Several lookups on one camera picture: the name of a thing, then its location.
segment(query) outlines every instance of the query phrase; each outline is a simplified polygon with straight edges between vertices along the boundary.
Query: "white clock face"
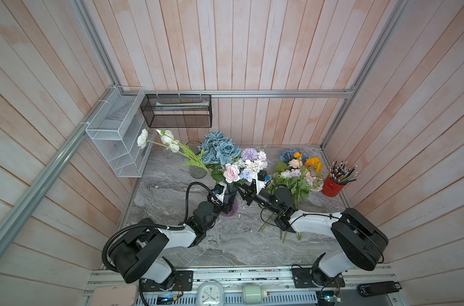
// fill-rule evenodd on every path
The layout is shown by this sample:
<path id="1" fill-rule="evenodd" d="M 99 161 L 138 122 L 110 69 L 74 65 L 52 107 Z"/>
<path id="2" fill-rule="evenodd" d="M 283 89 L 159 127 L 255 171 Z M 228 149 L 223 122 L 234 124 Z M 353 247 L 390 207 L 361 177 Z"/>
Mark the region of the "white clock face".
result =
<path id="1" fill-rule="evenodd" d="M 221 306 L 223 305 L 223 290 L 214 283 L 204 283 L 197 292 L 198 305 Z"/>

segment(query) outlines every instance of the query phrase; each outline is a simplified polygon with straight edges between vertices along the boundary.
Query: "wire shelf organizer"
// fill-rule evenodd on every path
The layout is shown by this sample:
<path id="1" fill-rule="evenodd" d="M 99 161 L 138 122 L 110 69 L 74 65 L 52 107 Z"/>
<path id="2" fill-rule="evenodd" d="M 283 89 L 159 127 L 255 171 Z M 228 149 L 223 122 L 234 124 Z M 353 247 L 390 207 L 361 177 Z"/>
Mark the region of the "wire shelf organizer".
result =
<path id="1" fill-rule="evenodd" d="M 144 96 L 141 88 L 115 87 L 86 128 L 118 177 L 142 177 L 149 158 L 152 146 L 137 145 L 140 131 L 149 128 L 143 114 L 137 113 Z"/>

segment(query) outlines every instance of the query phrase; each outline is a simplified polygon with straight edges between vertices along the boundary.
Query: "gray marble tabletop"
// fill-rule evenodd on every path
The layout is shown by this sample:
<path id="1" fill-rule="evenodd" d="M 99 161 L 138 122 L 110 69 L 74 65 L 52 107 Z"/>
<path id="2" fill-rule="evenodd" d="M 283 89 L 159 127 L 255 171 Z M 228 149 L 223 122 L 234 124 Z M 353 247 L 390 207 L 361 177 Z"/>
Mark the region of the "gray marble tabletop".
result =
<path id="1" fill-rule="evenodd" d="M 299 146 L 310 158 L 319 157 L 317 146 Z M 267 147 L 268 173 L 272 173 L 278 156 L 284 147 Z M 127 225 L 142 218 L 150 217 L 156 223 L 175 225 L 184 219 L 185 194 L 190 182 L 200 181 L 210 188 L 215 181 L 210 175 L 194 179 L 189 167 L 183 166 L 186 157 L 154 146 L 149 156 L 140 186 L 127 219 Z M 327 176 L 328 167 L 324 164 L 322 173 Z M 189 214 L 206 199 L 206 190 L 193 186 L 189 195 Z M 221 214 L 215 227 L 206 233 L 206 238 L 192 248 L 165 250 L 162 255 L 176 267 L 234 266 L 234 265 L 285 265 L 313 264 L 323 252 L 338 250 L 339 244 L 331 237 L 313 233 L 302 233 L 299 241 L 295 234 L 287 233 L 286 239 L 280 237 L 280 230 L 266 226 L 255 203 L 247 206 L 239 195 L 239 208 L 233 216 Z M 310 212 L 338 212 L 345 209 L 339 196 L 329 198 L 323 193 L 311 192 L 308 199 L 300 203 L 299 209 Z M 265 211 L 264 219 L 271 213 Z"/>

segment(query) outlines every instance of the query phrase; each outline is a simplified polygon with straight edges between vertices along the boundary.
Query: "pink wood plank wall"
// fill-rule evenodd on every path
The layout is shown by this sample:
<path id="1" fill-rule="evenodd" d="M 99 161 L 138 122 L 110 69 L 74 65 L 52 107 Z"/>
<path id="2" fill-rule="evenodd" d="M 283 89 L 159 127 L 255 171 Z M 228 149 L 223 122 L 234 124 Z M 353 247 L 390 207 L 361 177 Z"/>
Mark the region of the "pink wood plank wall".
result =
<path id="1" fill-rule="evenodd" d="M 0 222 L 109 85 L 70 2 L 0 0 Z M 130 188 L 83 143 L 0 261 L 0 305 L 78 304 Z"/>
<path id="2" fill-rule="evenodd" d="M 345 193 L 411 305 L 463 305 L 464 0 L 410 5 L 327 155 L 358 165 Z"/>
<path id="3" fill-rule="evenodd" d="M 85 0 L 123 85 L 147 90 L 351 87 L 395 0 Z M 214 99 L 237 144 L 320 144 L 339 99 Z"/>

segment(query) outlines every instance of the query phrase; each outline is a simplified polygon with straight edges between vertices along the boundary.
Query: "alarm clock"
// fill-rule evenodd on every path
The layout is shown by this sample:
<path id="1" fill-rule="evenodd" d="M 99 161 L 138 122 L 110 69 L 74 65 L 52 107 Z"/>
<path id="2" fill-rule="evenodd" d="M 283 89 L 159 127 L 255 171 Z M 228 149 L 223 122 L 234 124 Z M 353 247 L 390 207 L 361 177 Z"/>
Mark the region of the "alarm clock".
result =
<path id="1" fill-rule="evenodd" d="M 224 303 L 225 291 L 219 282 L 209 280 L 199 286 L 196 293 L 196 305 L 223 306 Z"/>

